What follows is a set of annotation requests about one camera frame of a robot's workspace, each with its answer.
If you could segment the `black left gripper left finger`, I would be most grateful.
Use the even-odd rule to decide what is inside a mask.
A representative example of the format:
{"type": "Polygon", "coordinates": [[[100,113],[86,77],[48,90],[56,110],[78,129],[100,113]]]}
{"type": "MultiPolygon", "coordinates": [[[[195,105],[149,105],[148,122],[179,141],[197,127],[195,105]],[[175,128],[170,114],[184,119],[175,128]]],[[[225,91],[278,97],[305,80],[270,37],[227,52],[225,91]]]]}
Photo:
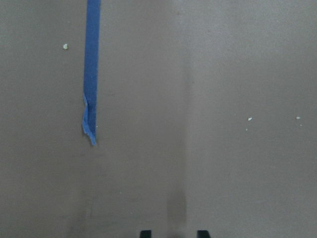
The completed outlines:
{"type": "Polygon", "coordinates": [[[151,230],[140,231],[140,238],[151,238],[151,230]]]}

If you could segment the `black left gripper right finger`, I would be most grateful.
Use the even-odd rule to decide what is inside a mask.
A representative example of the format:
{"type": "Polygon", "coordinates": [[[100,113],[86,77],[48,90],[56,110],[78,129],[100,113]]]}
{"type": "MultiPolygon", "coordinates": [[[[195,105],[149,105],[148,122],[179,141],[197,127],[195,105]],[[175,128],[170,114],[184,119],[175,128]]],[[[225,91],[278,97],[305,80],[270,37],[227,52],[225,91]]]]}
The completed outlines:
{"type": "Polygon", "coordinates": [[[197,238],[210,238],[210,234],[207,230],[198,230],[197,238]]]}

